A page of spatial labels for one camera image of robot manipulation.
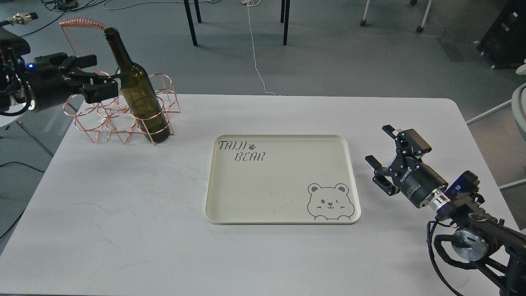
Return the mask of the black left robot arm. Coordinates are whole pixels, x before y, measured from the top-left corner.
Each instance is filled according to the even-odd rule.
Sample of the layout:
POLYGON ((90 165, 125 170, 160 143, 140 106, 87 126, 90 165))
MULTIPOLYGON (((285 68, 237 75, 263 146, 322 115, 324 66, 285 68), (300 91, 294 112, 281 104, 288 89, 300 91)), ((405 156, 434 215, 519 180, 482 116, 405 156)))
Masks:
POLYGON ((28 110, 39 112, 64 104, 73 95, 82 95, 89 103, 100 103, 119 94, 117 75, 85 72, 97 64, 95 55, 73 56, 54 53, 26 63, 28 42, 7 31, 5 25, 28 24, 38 19, 32 13, 16 14, 1 22, 1 115, 20 116, 28 110))

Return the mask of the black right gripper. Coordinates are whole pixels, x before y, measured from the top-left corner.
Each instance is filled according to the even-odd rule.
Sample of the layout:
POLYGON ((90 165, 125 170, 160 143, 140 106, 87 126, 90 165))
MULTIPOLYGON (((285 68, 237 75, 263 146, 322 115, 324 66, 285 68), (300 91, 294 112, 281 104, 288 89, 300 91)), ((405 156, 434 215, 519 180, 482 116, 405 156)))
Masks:
POLYGON ((390 170, 382 167, 373 155, 365 157, 374 169, 374 184, 389 196, 401 192, 416 208, 426 206, 432 191, 448 186, 446 180, 421 159, 432 151, 431 146, 414 129, 399 130, 384 125, 383 130, 396 142, 396 158, 390 170))

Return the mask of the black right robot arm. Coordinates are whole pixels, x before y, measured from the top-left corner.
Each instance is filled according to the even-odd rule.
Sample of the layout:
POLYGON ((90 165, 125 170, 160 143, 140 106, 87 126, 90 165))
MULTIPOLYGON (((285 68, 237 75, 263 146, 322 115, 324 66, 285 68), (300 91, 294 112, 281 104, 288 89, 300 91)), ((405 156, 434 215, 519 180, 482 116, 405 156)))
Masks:
POLYGON ((479 270, 502 296, 525 294, 525 235, 505 227, 481 208, 478 177, 465 171, 452 184, 423 163, 431 146, 413 129, 383 130, 396 142, 396 157, 383 167, 373 156, 366 161, 374 169, 373 182, 387 195, 402 193, 416 207, 430 206, 436 217, 427 224, 427 246, 438 277, 445 282, 435 254, 450 266, 479 270))

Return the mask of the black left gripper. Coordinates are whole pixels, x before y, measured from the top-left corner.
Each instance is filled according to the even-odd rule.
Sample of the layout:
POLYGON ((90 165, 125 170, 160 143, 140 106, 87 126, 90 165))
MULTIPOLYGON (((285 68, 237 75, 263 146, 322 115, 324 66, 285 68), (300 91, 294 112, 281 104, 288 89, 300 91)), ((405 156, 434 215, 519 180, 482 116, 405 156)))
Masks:
POLYGON ((53 53, 39 57, 39 62, 25 65, 25 76, 32 90, 34 111, 64 104, 72 95, 83 95, 89 104, 100 103, 120 94, 111 76, 79 71, 97 65, 97 56, 73 56, 53 53))

